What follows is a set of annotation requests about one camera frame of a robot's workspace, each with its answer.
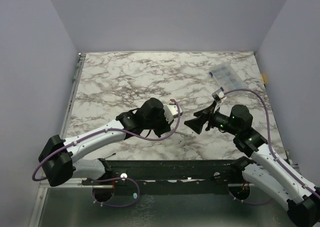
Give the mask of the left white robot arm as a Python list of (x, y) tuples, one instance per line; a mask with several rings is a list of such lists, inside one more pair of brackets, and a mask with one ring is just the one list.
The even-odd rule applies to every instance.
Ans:
[(33, 173), (32, 180), (47, 180), (51, 187), (74, 178), (89, 178), (101, 185), (106, 184), (111, 177), (106, 160), (86, 160), (85, 156), (131, 137), (151, 142), (165, 140), (173, 134), (171, 125), (180, 114), (174, 100), (163, 104), (152, 97), (141, 107), (122, 112), (109, 123), (84, 134), (65, 139), (56, 134), (48, 139), (38, 157), (36, 169), (43, 170), (44, 177), (36, 178)]

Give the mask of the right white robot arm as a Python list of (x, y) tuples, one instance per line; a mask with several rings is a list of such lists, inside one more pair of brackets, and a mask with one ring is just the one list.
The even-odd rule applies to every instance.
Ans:
[(194, 113), (184, 124), (195, 133), (217, 128), (234, 135), (233, 143), (245, 155), (237, 159), (229, 176), (250, 182), (276, 200), (297, 227), (313, 227), (320, 220), (320, 188), (303, 177), (252, 127), (253, 116), (245, 105), (234, 105), (230, 115), (211, 106)]

